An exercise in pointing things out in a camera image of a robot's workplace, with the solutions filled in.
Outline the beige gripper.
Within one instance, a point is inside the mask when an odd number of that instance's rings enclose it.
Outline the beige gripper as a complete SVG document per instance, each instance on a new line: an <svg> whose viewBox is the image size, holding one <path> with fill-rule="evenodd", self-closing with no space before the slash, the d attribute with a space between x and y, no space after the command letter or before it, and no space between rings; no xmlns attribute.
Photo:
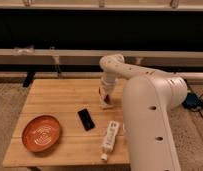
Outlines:
<svg viewBox="0 0 203 171"><path fill-rule="evenodd" d="M99 98L104 101L105 95L110 95L114 90L115 84L108 83L105 80L101 80L101 85L99 87Z"/></svg>

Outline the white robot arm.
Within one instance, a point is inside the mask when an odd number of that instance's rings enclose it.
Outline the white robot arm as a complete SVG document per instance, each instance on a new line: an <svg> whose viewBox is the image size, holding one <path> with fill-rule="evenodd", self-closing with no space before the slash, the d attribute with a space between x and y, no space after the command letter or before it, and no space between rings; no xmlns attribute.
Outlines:
<svg viewBox="0 0 203 171"><path fill-rule="evenodd" d="M181 171L168 111L187 96L180 76L127 64L121 54L100 59L103 70L99 94L111 96L116 79L127 80L122 95L122 112L131 171Z"/></svg>

